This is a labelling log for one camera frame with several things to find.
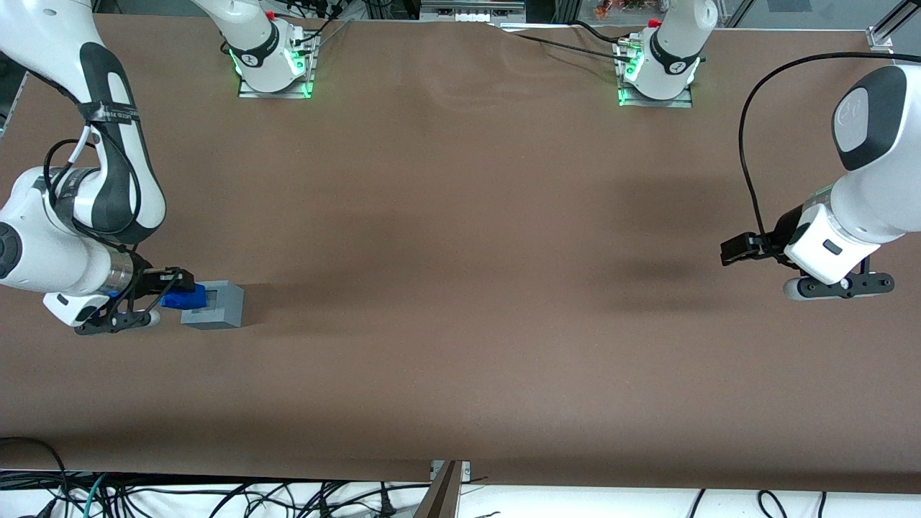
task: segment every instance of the white floor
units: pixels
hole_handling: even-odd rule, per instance
[[[312,495],[319,484],[293,486],[295,500],[303,502]],[[257,487],[270,491],[276,485]],[[168,489],[233,489],[234,486],[174,487]],[[377,482],[359,482],[340,489],[329,500],[330,504],[356,495],[379,489]],[[483,518],[498,512],[496,518],[686,518],[696,495],[695,489],[607,489],[607,488],[543,488],[534,486],[465,486],[460,497],[458,518]],[[391,491],[391,502],[396,509],[411,507],[422,500],[424,489]],[[816,516],[819,493],[778,491],[788,518]],[[133,501],[154,518],[206,517],[220,502],[219,495],[163,495],[139,493]],[[273,498],[290,501],[283,491]],[[34,516],[50,500],[44,490],[0,491],[0,518]],[[379,507],[379,497],[364,500],[370,507]],[[217,518],[240,517],[246,509],[242,496],[230,501],[216,515]],[[780,512],[768,506],[775,518]],[[53,518],[63,516],[63,505],[55,509]],[[343,508],[334,516],[374,516],[367,508],[356,505]],[[70,516],[79,518],[72,506]],[[286,510],[267,504],[252,514],[252,518],[282,518]],[[825,505],[827,518],[917,518],[921,516],[921,496],[880,495],[856,493],[830,493]],[[697,510],[697,518],[761,518],[756,491],[710,489]]]

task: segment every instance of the metal bracket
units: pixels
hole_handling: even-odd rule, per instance
[[[611,45],[614,55],[627,56],[634,61],[637,58],[642,59],[642,53],[639,53],[634,45],[634,42],[638,40],[638,32],[631,34],[629,38],[621,38],[624,44],[617,42]],[[653,108],[692,108],[694,106],[690,86],[684,87],[682,93],[678,94],[674,99],[658,100],[643,95],[633,83],[625,79],[628,73],[633,72],[630,68],[631,66],[634,66],[633,62],[614,62],[614,73],[617,75],[617,100],[621,106],[648,106]]]
[[[470,479],[470,463],[433,461],[431,474],[435,480],[428,487],[413,518],[455,518],[461,496],[461,482],[465,477]]]
[[[435,477],[441,472],[445,461],[432,461],[432,466],[428,470],[428,479],[435,481]],[[461,482],[470,482],[470,461],[461,461]]]
[[[301,44],[301,48],[296,49],[303,55],[292,57],[292,66],[303,66],[304,75],[295,79],[287,88],[280,89],[276,92],[260,92],[254,89],[240,77],[238,95],[244,99],[310,99],[313,97],[313,81],[317,74],[317,56],[320,53],[320,35],[312,38],[310,41]]]
[[[873,52],[892,53],[892,35],[921,9],[921,0],[902,0],[879,23],[867,29],[867,43]]]
[[[784,292],[792,300],[856,299],[875,297],[895,289],[895,279],[889,274],[869,269],[869,257],[860,262],[860,269],[851,272],[841,282],[824,285],[806,272],[802,277],[791,278],[784,285]]]
[[[419,6],[422,21],[482,21],[525,23],[524,0],[422,0]]]
[[[742,0],[734,13],[729,13],[729,6],[726,5],[725,0],[720,0],[719,2],[719,12],[722,13],[723,27],[728,28],[737,28],[742,22],[742,19],[745,18],[745,15],[748,14],[749,9],[754,5],[755,0]]]

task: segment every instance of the blue object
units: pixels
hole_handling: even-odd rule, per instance
[[[160,306],[173,310],[197,310],[208,305],[204,286],[195,283],[195,291],[170,291],[160,299]]]
[[[208,305],[182,312],[182,324],[203,331],[242,327],[243,288],[229,280],[206,280],[202,286]]]

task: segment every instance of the green cable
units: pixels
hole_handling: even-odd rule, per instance
[[[96,479],[96,482],[93,482],[93,487],[89,489],[87,494],[87,507],[83,508],[83,518],[89,518],[89,508],[93,505],[93,497],[96,496],[96,491],[99,490],[99,485],[102,484],[102,479],[106,477],[106,474],[103,473]]]

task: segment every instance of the black strap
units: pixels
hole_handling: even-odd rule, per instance
[[[272,26],[272,34],[269,36],[269,39],[254,49],[243,50],[238,49],[230,43],[227,44],[238,61],[250,68],[257,68],[262,66],[262,62],[265,61],[265,58],[275,52],[275,49],[278,48],[278,42],[280,41],[278,26],[274,23],[270,23],[269,25]]]
[[[140,121],[141,116],[133,104],[114,102],[110,100],[93,100],[76,105],[88,123],[118,123],[130,124]]]
[[[99,171],[99,168],[85,167],[71,169],[67,174],[67,178],[61,183],[61,189],[57,195],[57,203],[54,204],[54,214],[56,214],[58,219],[71,230],[75,230],[72,218],[74,217],[74,204],[76,201],[76,193],[80,188],[80,183],[83,182],[83,179],[90,173],[96,171]],[[52,176],[60,173],[61,168],[51,168]]]
[[[652,33],[652,38],[649,39],[649,49],[652,51],[652,55],[656,58],[656,61],[662,63],[662,67],[665,68],[665,73],[669,76],[678,76],[683,74],[689,66],[693,65],[694,62],[697,61],[697,56],[700,55],[700,51],[697,51],[697,53],[693,56],[681,58],[669,53],[659,44],[658,29]]]

